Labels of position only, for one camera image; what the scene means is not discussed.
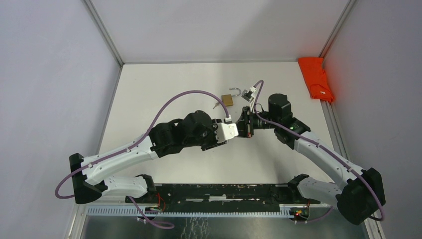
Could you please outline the large brass padlock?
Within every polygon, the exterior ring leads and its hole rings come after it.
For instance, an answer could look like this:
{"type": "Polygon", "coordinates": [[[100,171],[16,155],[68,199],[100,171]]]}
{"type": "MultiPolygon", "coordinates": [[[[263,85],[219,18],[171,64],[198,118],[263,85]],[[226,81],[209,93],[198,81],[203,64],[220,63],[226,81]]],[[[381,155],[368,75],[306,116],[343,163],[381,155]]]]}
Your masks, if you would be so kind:
{"type": "Polygon", "coordinates": [[[225,94],[221,96],[221,100],[223,105],[226,107],[231,107],[234,105],[233,98],[238,97],[242,94],[242,90],[240,88],[229,88],[230,94],[225,94]]]}

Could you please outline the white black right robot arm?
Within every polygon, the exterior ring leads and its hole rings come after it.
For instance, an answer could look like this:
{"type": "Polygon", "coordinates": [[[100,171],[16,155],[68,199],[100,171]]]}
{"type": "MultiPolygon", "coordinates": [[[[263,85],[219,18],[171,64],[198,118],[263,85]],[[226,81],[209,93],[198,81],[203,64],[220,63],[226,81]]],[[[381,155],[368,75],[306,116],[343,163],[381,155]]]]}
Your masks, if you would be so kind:
{"type": "Polygon", "coordinates": [[[306,174],[296,176],[287,190],[291,202],[313,199],[328,204],[354,225],[366,219],[385,218],[381,174],[374,168],[363,169],[328,147],[310,127],[293,116],[286,95],[272,94],[267,111],[243,107],[236,124],[242,138],[251,138],[258,129],[272,129],[282,144],[308,158],[332,179],[327,183],[306,174]]]}

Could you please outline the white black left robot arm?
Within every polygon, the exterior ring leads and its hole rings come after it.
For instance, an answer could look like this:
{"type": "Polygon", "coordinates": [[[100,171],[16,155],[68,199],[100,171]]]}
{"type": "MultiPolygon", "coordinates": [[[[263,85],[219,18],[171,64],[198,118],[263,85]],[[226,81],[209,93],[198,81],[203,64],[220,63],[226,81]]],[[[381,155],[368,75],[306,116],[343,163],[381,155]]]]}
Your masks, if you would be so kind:
{"type": "Polygon", "coordinates": [[[156,189],[149,175],[116,176],[130,166],[170,154],[186,147],[199,146],[205,151],[226,144],[238,136],[236,124],[211,119],[203,111],[188,114],[184,119],[159,123],[148,135],[106,154],[69,157],[74,197],[77,204],[91,203],[102,196],[130,196],[150,203],[156,189]]]}

